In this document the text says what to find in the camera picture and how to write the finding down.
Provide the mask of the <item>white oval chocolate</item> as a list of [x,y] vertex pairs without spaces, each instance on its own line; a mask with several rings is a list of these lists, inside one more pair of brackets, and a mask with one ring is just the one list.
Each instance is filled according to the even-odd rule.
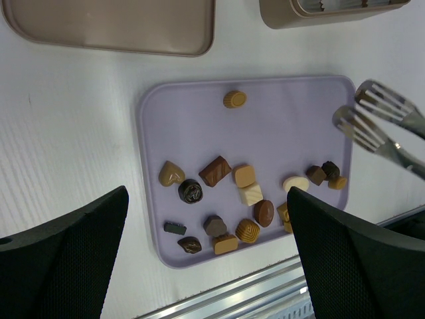
[[292,187],[297,187],[303,191],[307,191],[309,189],[309,180],[301,176],[291,176],[283,182],[282,187],[286,192],[288,192]]

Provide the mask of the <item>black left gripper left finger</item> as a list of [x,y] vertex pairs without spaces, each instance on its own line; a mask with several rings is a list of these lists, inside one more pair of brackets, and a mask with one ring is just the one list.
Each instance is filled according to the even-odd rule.
[[124,186],[1,238],[2,318],[99,318],[128,213]]

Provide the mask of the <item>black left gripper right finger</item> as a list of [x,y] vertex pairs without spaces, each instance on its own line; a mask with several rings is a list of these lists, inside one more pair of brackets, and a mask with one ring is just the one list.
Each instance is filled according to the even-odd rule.
[[316,318],[424,317],[424,240],[296,187],[287,202]]

